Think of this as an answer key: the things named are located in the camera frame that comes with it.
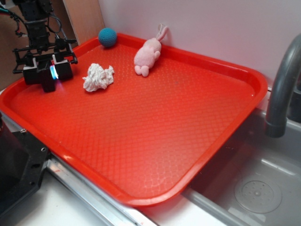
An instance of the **blue led light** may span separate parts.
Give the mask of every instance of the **blue led light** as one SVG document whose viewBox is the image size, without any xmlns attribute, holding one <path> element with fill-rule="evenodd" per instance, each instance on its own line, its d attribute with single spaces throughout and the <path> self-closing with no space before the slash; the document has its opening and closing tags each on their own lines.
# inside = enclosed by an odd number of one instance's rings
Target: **blue led light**
<svg viewBox="0 0 301 226">
<path fill-rule="evenodd" d="M 50 66 L 50 72 L 51 72 L 51 75 L 52 75 L 53 80 L 58 79 L 58 75 L 57 75 L 57 73 L 56 73 L 56 70 L 55 70 L 55 66 L 54 66 L 54 65 L 51 65 L 51 66 Z"/>
</svg>

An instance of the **faucet spout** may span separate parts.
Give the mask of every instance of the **faucet spout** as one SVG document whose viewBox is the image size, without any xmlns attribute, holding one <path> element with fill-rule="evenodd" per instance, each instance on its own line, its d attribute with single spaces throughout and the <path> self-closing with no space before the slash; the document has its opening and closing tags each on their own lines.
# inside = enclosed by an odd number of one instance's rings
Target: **faucet spout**
<svg viewBox="0 0 301 226">
<path fill-rule="evenodd" d="M 287 112 L 301 73 L 301 34 L 288 47 L 278 69 L 269 99 L 264 130 L 269 137 L 281 137 L 285 133 Z"/>
</svg>

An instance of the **sink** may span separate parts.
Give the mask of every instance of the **sink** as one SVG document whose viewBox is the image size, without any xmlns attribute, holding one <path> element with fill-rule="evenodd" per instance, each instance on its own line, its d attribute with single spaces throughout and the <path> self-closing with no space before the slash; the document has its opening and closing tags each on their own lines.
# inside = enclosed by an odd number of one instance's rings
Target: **sink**
<svg viewBox="0 0 301 226">
<path fill-rule="evenodd" d="M 184 192 L 227 225 L 301 225 L 301 125 L 270 138 L 264 117 L 254 110 Z"/>
</svg>

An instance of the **crumpled white tissue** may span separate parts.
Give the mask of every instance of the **crumpled white tissue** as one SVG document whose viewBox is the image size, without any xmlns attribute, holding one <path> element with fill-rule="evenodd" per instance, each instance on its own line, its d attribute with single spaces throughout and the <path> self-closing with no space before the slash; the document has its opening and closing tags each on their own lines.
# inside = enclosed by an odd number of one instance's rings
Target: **crumpled white tissue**
<svg viewBox="0 0 301 226">
<path fill-rule="evenodd" d="M 84 89 L 88 92 L 96 91 L 100 88 L 106 89 L 108 85 L 114 82 L 114 69 L 109 66 L 108 69 L 103 69 L 99 64 L 91 64 L 88 69 L 88 76 L 83 78 Z"/>
</svg>

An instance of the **sink drain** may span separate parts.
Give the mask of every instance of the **sink drain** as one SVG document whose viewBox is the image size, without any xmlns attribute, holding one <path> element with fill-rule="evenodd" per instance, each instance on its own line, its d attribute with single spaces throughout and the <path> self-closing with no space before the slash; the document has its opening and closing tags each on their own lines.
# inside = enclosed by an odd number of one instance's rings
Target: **sink drain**
<svg viewBox="0 0 301 226">
<path fill-rule="evenodd" d="M 248 211 L 268 213 L 280 205 L 282 196 L 273 181 L 263 176 L 250 176 L 236 184 L 235 198 Z"/>
</svg>

